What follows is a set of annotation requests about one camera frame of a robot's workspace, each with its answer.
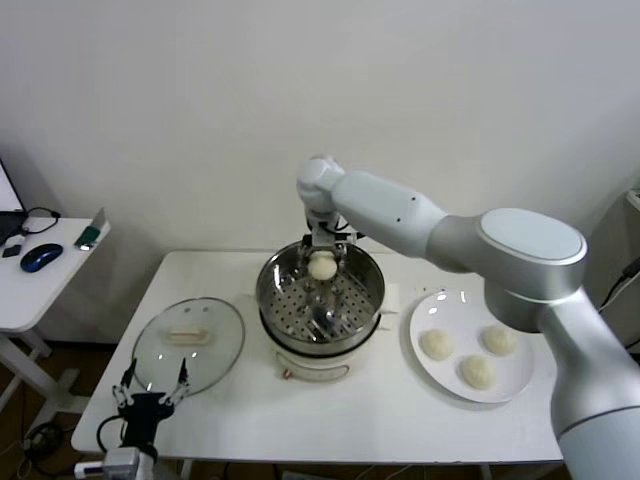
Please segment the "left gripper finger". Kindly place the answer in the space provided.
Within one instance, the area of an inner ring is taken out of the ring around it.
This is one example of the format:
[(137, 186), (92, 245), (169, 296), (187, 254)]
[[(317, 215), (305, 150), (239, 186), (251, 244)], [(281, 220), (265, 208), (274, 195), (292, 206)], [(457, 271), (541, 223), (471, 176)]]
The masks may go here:
[(168, 393), (164, 394), (159, 403), (161, 405), (178, 405), (184, 398), (190, 394), (190, 378), (186, 366), (186, 359), (183, 358), (176, 385)]
[(137, 359), (133, 358), (129, 367), (124, 371), (120, 383), (112, 387), (112, 395), (118, 408), (131, 406), (134, 403), (130, 386), (135, 376), (136, 365)]

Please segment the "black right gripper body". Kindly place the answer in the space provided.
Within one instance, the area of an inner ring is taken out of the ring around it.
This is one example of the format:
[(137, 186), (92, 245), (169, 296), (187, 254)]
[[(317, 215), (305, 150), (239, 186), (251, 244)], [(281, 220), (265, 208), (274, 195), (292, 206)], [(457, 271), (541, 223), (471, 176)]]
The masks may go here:
[(339, 244), (350, 240), (350, 234), (337, 229), (341, 215), (335, 212), (306, 212), (309, 233), (302, 237), (301, 244), (309, 251), (336, 250)]

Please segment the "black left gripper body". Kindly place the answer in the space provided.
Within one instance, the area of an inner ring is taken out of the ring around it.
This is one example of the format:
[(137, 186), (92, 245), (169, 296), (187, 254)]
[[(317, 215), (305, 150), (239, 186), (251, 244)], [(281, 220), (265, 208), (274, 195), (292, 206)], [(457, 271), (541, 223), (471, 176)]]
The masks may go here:
[(136, 393), (118, 407), (126, 428), (123, 447), (153, 447), (159, 424), (171, 417), (175, 405), (164, 393)]

